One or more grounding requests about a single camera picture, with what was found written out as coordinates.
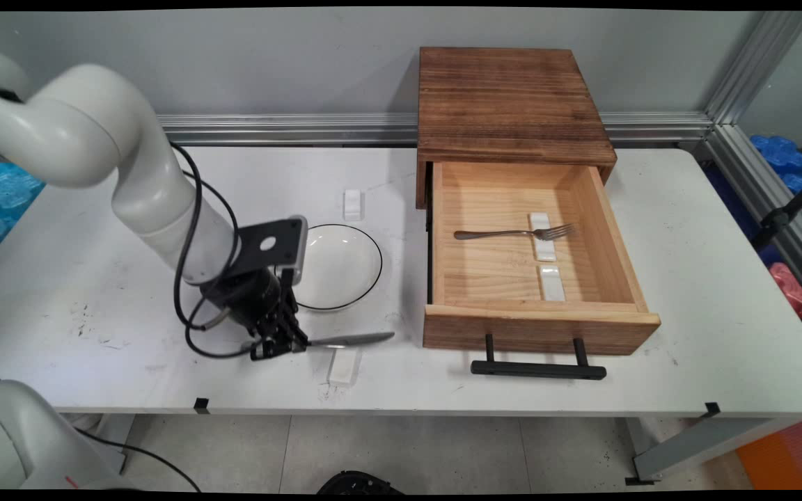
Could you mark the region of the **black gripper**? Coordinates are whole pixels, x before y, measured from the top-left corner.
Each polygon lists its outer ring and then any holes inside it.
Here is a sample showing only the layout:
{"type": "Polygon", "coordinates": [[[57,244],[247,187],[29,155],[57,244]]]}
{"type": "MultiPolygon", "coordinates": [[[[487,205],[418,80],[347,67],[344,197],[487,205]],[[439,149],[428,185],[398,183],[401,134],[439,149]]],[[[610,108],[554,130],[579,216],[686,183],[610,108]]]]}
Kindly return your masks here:
{"type": "Polygon", "coordinates": [[[276,275],[271,269],[258,269],[203,283],[200,291],[255,337],[249,342],[252,361],[308,349],[308,336],[292,310],[290,271],[276,275]]]}

